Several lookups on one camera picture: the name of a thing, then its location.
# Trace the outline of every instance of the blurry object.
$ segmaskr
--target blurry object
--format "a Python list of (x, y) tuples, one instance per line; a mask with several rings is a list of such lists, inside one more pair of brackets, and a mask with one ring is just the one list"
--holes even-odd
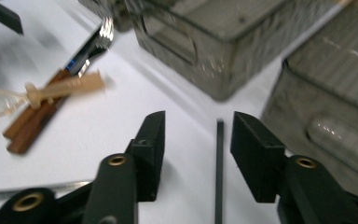
[[(60, 70), (48, 83), (51, 85), (68, 77), (82, 77), (90, 64), (102, 56), (113, 43), (114, 24), (109, 15), (103, 18), (103, 24), (83, 45), (75, 57)], [(10, 139), (7, 150), (16, 154), (25, 153), (48, 122), (59, 110), (65, 97), (54, 99), (53, 104), (44, 102), (39, 110), (28, 106), (16, 120), (4, 131), (3, 136)]]
[(262, 121), (358, 195), (358, 2), (285, 60)]
[(224, 101), (336, 4), (127, 0), (139, 45)]
[(0, 117), (11, 114), (26, 103), (29, 103), (32, 109), (38, 109), (43, 100), (48, 100), (52, 104), (55, 98), (67, 96), (74, 92), (95, 91), (103, 86), (101, 75), (97, 72), (83, 77), (67, 78), (40, 90), (34, 84), (28, 83), (25, 85), (26, 94), (0, 90)]
[(10, 9), (2, 6), (0, 4), (0, 22), (18, 33), (19, 35), (23, 35), (21, 19), (19, 15), (11, 11)]
[(258, 203), (275, 203), (282, 224), (358, 223), (358, 197), (345, 192), (324, 165), (285, 145), (260, 120), (235, 112), (231, 153)]
[(91, 12), (99, 17), (103, 17), (100, 13), (101, 8), (107, 8), (111, 11), (115, 29), (120, 32), (130, 30), (132, 21), (130, 13), (127, 10), (124, 0), (78, 0), (80, 4), (88, 8)]

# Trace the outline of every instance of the white tabletop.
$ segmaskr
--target white tabletop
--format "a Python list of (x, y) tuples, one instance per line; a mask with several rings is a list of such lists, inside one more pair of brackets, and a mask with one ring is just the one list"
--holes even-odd
[[(100, 20), (76, 0), (0, 1), (21, 17), (24, 36), (0, 24), (0, 89), (43, 86), (78, 51)], [(23, 156), (7, 152), (2, 131), (21, 111), (0, 118), (0, 189), (92, 180), (100, 161), (124, 152), (145, 116), (166, 111), (158, 199), (139, 203), (140, 223), (213, 223), (216, 121), (225, 122), (224, 222), (279, 223), (276, 204), (258, 204), (229, 153), (232, 117), (259, 117), (281, 57), (229, 100), (217, 103), (141, 49), (133, 30), (89, 71), (114, 80), (106, 90), (71, 96)]]

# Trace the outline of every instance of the black plastic part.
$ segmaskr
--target black plastic part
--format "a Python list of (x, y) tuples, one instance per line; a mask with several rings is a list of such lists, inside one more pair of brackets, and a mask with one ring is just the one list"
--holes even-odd
[(21, 19), (19, 15), (10, 9), (2, 6), (0, 4), (0, 22), (4, 24), (6, 27), (15, 31), (16, 33), (23, 35), (23, 30), (21, 26)]
[(286, 160), (284, 149), (258, 119), (234, 113), (231, 154), (258, 203), (275, 202)]
[(57, 200), (59, 224), (80, 223), (90, 196), (92, 183), (65, 194)]
[(136, 164), (138, 202), (153, 202), (158, 185), (165, 148), (165, 111), (148, 115), (126, 153)]
[(306, 223), (358, 223), (358, 206), (321, 163), (293, 156), (286, 163), (284, 175)]
[(95, 178), (82, 223), (137, 223), (135, 162), (121, 153), (106, 157)]
[(57, 223), (54, 192), (50, 189), (26, 189), (14, 195), (0, 208), (0, 224)]

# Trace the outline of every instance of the white table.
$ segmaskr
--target white table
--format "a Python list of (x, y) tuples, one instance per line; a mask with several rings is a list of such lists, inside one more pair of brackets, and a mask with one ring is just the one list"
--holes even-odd
[[(100, 21), (76, 0), (1, 1), (17, 12), (24, 36), (0, 24), (0, 89), (43, 86)], [(279, 223), (276, 204), (258, 204), (229, 153), (232, 117), (259, 117), (279, 75), (281, 57), (228, 101), (217, 103), (141, 49), (133, 30), (116, 33), (89, 71), (114, 80), (104, 91), (70, 97), (24, 156), (6, 151), (0, 118), (0, 189), (92, 180), (100, 161), (124, 152), (145, 116), (166, 111), (166, 145), (158, 199), (139, 203), (140, 223), (213, 223), (216, 121), (225, 122), (224, 222)]]

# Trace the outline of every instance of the translucent box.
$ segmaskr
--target translucent box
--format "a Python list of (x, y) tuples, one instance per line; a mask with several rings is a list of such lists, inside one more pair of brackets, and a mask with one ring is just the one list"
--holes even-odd
[(261, 120), (288, 149), (322, 162), (358, 195), (358, 5), (285, 60)]
[(126, 0), (139, 45), (224, 101), (335, 3)]

